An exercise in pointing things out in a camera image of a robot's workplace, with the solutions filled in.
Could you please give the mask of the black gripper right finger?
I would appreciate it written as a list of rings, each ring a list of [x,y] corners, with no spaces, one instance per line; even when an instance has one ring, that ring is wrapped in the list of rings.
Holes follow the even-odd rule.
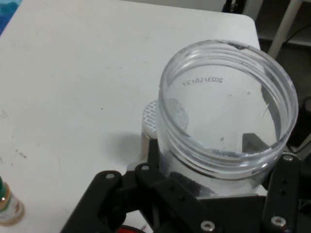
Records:
[[[243,230],[296,230],[300,161],[284,152],[269,177],[266,196],[243,197]]]

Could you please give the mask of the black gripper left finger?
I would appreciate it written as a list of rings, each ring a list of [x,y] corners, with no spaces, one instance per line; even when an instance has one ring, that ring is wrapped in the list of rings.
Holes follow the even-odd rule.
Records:
[[[126,215],[140,211],[156,233],[202,233],[206,208],[180,183],[159,172],[159,156],[153,139],[147,161],[134,170],[96,174],[61,232],[129,233]]]

